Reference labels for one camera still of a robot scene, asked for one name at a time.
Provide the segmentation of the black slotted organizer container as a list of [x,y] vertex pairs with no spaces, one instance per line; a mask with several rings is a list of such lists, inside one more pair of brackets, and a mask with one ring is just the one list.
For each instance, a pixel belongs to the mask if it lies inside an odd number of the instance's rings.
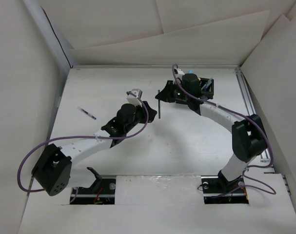
[[[200,90],[202,89],[202,87],[204,86],[204,84],[207,82],[207,80],[209,80],[208,78],[200,78],[199,79],[199,84],[200,84]],[[202,91],[201,90],[201,99],[205,99],[205,100],[209,100],[209,99],[213,99],[214,96],[214,81],[212,83],[212,85],[210,86],[210,88],[207,91]],[[178,104],[187,104],[187,101],[175,101],[175,103]]]

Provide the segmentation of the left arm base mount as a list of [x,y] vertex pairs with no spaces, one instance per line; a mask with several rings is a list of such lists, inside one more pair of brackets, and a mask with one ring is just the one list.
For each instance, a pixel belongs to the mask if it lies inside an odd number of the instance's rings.
[[114,205],[116,176],[100,175],[92,167],[73,169],[68,183],[71,205]]

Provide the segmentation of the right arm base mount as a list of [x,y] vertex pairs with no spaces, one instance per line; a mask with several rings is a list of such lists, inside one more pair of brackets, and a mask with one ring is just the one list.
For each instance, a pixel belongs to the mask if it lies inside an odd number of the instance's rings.
[[224,187],[218,176],[209,175],[201,177],[197,189],[203,193],[205,204],[249,204],[246,190],[240,185],[244,185],[242,177]]

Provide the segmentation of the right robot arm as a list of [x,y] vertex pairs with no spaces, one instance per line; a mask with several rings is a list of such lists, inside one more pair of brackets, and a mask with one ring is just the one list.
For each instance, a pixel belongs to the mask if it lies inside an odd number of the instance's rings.
[[206,117],[231,133],[233,155],[217,175],[220,192],[234,188],[252,160],[269,148],[262,121],[258,115],[245,116],[213,103],[214,80],[193,73],[174,70],[155,98],[167,103],[187,105],[199,116]]

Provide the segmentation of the purple gel pen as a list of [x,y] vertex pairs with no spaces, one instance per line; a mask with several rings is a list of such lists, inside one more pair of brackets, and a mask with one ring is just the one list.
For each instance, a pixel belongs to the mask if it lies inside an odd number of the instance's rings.
[[93,120],[96,120],[96,119],[97,119],[95,116],[93,116],[93,115],[92,115],[91,113],[89,113],[88,111],[86,111],[86,110],[84,110],[84,109],[82,109],[82,108],[80,108],[80,107],[78,107],[77,109],[78,109],[80,112],[86,114],[88,117],[92,118]]

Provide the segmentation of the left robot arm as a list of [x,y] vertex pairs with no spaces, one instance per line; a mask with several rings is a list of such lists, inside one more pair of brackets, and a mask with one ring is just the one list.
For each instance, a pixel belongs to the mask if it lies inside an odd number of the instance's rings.
[[74,167],[100,151],[115,147],[137,124],[151,123],[156,115],[157,111],[146,101],[137,106],[126,103],[92,138],[81,138],[61,147],[55,144],[46,146],[31,174],[49,196],[55,196],[67,187],[81,187],[89,193],[96,193],[101,187],[101,175],[92,167],[85,170]]

